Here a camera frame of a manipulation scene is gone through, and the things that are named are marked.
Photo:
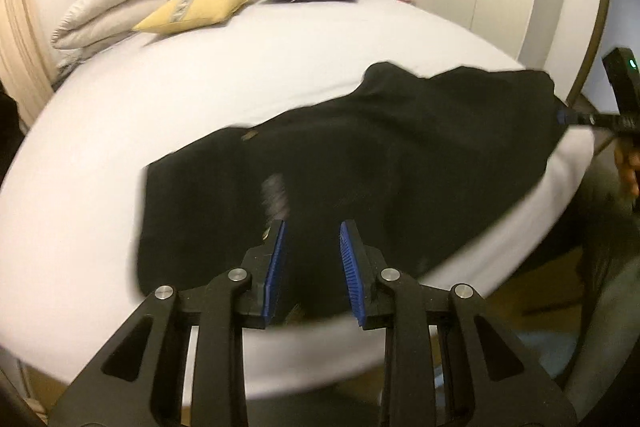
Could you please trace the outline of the person's right hand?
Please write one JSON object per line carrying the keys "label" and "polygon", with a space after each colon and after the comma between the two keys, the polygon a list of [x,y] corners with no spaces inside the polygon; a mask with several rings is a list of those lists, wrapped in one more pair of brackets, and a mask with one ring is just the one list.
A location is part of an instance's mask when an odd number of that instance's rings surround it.
{"label": "person's right hand", "polygon": [[639,147],[631,139],[618,138],[614,150],[614,161],[623,194],[637,199],[639,197]]}

